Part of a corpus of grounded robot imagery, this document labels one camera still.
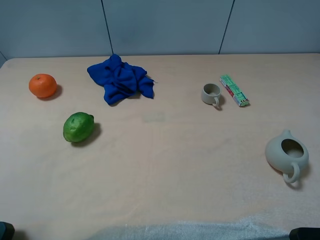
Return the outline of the orange mandarin fruit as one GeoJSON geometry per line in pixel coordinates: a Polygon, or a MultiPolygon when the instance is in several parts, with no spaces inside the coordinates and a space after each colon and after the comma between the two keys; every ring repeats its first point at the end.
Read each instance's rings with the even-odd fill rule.
{"type": "Polygon", "coordinates": [[[56,92],[57,86],[56,80],[45,73],[36,74],[28,84],[30,92],[38,98],[51,97],[56,92]]]}

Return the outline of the black object bottom right corner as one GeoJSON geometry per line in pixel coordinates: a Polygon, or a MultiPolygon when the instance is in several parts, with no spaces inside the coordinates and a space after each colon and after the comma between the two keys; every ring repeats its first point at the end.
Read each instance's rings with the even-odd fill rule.
{"type": "Polygon", "coordinates": [[[320,228],[299,227],[290,231],[290,240],[320,240],[320,228]]]}

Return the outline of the black object corner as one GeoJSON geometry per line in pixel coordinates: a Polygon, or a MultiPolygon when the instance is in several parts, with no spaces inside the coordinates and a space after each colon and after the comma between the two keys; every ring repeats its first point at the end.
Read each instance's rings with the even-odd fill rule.
{"type": "Polygon", "coordinates": [[[0,240],[12,240],[15,233],[15,228],[7,222],[0,222],[0,240]]]}
{"type": "Polygon", "coordinates": [[[290,240],[320,240],[320,228],[299,227],[290,231],[290,240]]]}

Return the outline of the black object bottom left corner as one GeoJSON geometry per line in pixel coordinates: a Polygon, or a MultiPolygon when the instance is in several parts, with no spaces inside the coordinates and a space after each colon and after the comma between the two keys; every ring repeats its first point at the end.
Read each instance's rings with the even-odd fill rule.
{"type": "Polygon", "coordinates": [[[7,222],[0,222],[0,240],[12,240],[15,233],[15,228],[7,222]]]}

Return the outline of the crumpled blue cloth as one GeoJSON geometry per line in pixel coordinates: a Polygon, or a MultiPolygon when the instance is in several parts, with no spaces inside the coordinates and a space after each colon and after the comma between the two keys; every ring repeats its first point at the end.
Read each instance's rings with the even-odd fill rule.
{"type": "Polygon", "coordinates": [[[87,72],[97,85],[104,88],[103,98],[110,106],[136,93],[149,99],[154,98],[154,81],[147,76],[147,71],[123,62],[117,54],[88,67],[87,72]]]}

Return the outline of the small beige ceramic cup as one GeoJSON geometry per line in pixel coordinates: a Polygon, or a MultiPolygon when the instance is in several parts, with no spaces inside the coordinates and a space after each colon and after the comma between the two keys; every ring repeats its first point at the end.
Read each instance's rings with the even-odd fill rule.
{"type": "Polygon", "coordinates": [[[207,83],[203,86],[201,100],[215,108],[220,108],[221,88],[214,83],[207,83]]]}

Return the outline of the green lime fruit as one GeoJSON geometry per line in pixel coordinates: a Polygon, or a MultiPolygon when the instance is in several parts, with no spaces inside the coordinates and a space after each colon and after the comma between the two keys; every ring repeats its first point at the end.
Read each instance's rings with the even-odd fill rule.
{"type": "Polygon", "coordinates": [[[85,112],[72,114],[63,125],[63,137],[69,143],[86,140],[95,128],[94,116],[85,112]]]}

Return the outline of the green and red small box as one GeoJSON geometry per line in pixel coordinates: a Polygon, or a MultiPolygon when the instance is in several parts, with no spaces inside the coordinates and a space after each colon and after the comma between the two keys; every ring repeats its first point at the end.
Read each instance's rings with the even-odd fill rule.
{"type": "Polygon", "coordinates": [[[239,107],[250,104],[249,99],[229,75],[221,75],[220,82],[239,107]]]}

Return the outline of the beige ceramic teapot without lid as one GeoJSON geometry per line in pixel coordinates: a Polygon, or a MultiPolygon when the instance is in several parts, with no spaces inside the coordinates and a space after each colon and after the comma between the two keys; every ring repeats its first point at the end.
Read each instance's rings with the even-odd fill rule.
{"type": "Polygon", "coordinates": [[[287,184],[298,181],[309,164],[309,151],[288,129],[267,143],[265,157],[272,168],[282,173],[287,184]]]}

